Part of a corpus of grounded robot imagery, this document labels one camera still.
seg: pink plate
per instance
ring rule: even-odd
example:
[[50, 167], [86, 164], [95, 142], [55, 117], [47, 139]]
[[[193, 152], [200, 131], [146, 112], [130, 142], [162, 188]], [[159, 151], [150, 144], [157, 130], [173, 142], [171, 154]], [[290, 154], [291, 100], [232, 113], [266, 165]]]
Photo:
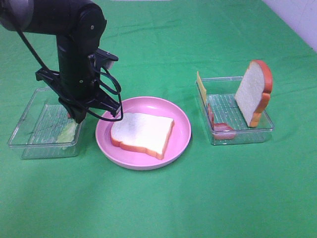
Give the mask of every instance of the pink plate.
[[[191, 137], [191, 126], [186, 114], [175, 104], [156, 97], [136, 97], [122, 101], [125, 113], [147, 113], [174, 119], [164, 158], [158, 160], [144, 153], [123, 150], [113, 146], [110, 130], [113, 122], [99, 120], [96, 127], [96, 140], [102, 152], [114, 163], [132, 170], [153, 170], [176, 160], [187, 147]], [[109, 112], [103, 115], [112, 118]]]

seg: black cable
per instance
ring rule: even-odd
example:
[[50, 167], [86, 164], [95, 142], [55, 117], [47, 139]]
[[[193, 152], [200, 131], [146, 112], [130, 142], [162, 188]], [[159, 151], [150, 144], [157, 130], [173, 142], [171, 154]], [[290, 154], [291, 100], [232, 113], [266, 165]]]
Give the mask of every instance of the black cable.
[[[31, 52], [31, 54], [34, 56], [34, 58], [37, 60], [37, 62], [40, 64], [40, 66], [46, 70], [51, 77], [61, 86], [60, 81], [58, 80], [58, 78], [53, 74], [53, 72], [46, 66], [46, 64], [42, 61], [42, 59], [40, 58], [40, 56], [36, 53], [35, 49], [31, 46], [30, 42], [26, 39], [25, 35], [23, 34], [23, 32], [21, 31], [21, 29], [19, 28], [19, 24], [17, 22], [17, 20], [15, 19], [15, 16], [13, 14], [11, 14], [10, 11], [7, 11], [6, 8], [3, 9], [3, 12], [5, 14], [7, 14], [7, 16], [9, 17], [9, 20], [11, 21], [12, 25], [14, 26], [16, 32], [19, 34], [20, 38], [22, 39], [23, 43], [27, 46], [27, 48], [29, 49], [29, 51]], [[66, 89], [67, 95], [70, 97], [70, 99], [77, 105], [79, 106], [81, 109], [85, 110], [86, 112], [88, 112], [89, 114], [93, 115], [94, 117], [97, 117], [98, 119], [101, 120], [105, 120], [105, 121], [120, 121], [123, 119], [123, 108], [122, 108], [122, 101], [121, 101], [121, 95], [118, 93], [118, 99], [119, 99], [119, 104], [120, 104], [120, 118], [118, 119], [108, 119], [108, 118], [104, 118], [101, 117], [100, 115], [94, 113], [93, 111], [89, 110], [88, 108], [86, 108], [82, 103], [78, 102], [73, 95]]]
[[108, 85], [106, 85], [104, 82], [101, 81], [101, 79], [97, 78], [97, 81], [100, 85], [102, 85], [106, 90], [108, 90], [109, 92], [111, 92], [112, 94], [118, 95], [121, 92], [121, 87], [120, 84], [118, 83], [118, 81], [109, 73], [109, 71], [106, 68], [103, 68], [106, 72], [101, 72], [99, 70], [97, 70], [93, 65], [92, 68], [94, 70], [94, 72], [103, 75], [105, 77], [107, 77], [108, 79], [110, 79], [110, 81], [113, 83], [114, 87], [116, 90], [113, 90], [112, 88], [110, 88]]

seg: white wall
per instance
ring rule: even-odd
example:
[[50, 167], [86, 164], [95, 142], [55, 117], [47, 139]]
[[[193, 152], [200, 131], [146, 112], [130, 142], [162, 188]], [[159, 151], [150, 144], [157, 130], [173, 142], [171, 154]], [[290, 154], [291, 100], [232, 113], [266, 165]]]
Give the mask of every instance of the white wall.
[[317, 52], [317, 0], [263, 0]]

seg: green table surface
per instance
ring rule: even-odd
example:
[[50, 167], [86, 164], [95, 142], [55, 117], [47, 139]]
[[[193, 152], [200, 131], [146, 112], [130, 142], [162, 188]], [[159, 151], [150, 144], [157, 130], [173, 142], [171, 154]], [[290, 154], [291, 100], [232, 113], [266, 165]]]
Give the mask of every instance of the green table surface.
[[[17, 33], [0, 27], [0, 237], [317, 237], [317, 55], [260, 0], [98, 0], [100, 48], [123, 99], [156, 96], [187, 114], [192, 138], [172, 164], [122, 168], [99, 149], [87, 116], [79, 156], [21, 160], [7, 146], [44, 83]], [[26, 36], [58, 70], [55, 37]], [[213, 146], [195, 79], [243, 75], [262, 59], [274, 77], [265, 143]]]

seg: bread slice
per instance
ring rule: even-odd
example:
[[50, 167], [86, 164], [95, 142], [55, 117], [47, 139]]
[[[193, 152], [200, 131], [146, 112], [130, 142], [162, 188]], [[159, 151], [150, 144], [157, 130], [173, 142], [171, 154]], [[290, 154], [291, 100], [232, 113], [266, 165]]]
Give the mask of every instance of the bread slice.
[[125, 113], [110, 131], [111, 142], [123, 150], [146, 153], [162, 160], [174, 120], [144, 113]]
[[273, 76], [262, 60], [253, 60], [234, 96], [249, 127], [256, 127], [268, 105], [273, 89]]

